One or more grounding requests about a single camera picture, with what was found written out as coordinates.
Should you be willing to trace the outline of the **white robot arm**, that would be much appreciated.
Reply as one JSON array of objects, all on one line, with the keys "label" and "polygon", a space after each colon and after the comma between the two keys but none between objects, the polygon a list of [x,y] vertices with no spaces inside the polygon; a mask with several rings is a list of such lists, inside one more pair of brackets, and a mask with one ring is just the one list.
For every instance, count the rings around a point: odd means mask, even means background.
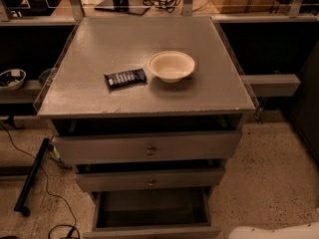
[{"label": "white robot arm", "polygon": [[230,232],[228,239],[319,239],[319,222],[272,230],[240,226]]}]

